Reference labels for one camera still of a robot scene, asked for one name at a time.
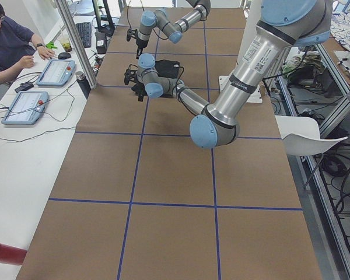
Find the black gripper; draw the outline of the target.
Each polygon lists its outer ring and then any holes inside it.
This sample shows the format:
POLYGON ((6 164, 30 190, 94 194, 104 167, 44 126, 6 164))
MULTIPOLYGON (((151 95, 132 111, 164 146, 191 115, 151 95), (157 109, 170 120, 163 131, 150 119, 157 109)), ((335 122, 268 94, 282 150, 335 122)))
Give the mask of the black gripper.
POLYGON ((138 96, 139 102, 143 102, 144 96, 148 95, 146 90, 145 90, 145 85, 141 82, 136 82, 135 85, 132 87, 132 90, 138 96))
POLYGON ((136 45, 137 45, 136 59, 139 59, 143 50, 148 46, 148 41, 141 40, 140 38, 138 38, 138 39, 136 39, 136 45))

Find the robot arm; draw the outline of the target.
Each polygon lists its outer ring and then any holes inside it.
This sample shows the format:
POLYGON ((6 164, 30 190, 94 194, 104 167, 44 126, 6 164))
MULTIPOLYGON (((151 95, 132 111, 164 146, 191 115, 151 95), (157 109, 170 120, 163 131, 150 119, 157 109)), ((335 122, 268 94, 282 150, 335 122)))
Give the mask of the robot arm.
POLYGON ((201 98, 180 79, 161 77, 154 57, 143 51, 153 29, 160 29, 172 43, 177 43, 192 25, 208 17, 209 1, 192 1, 191 5, 193 10, 176 22, 171 22, 163 9, 143 12, 140 27, 134 33, 138 45, 136 75, 150 98, 171 96, 183 103, 194 115, 190 122, 191 139, 200 148, 211 149, 237 138, 238 112, 285 48, 310 46, 329 38, 333 3, 263 1, 255 38, 213 103, 201 98))
POLYGON ((193 25, 200 21, 207 20, 211 10, 210 1, 187 1, 194 9, 183 16, 178 21, 172 23, 164 9, 155 11, 145 10, 140 19, 138 30, 133 30, 131 37, 136 39, 137 52, 136 59, 142 54, 148 42, 152 31, 158 28, 172 43, 178 43, 183 34, 193 25))

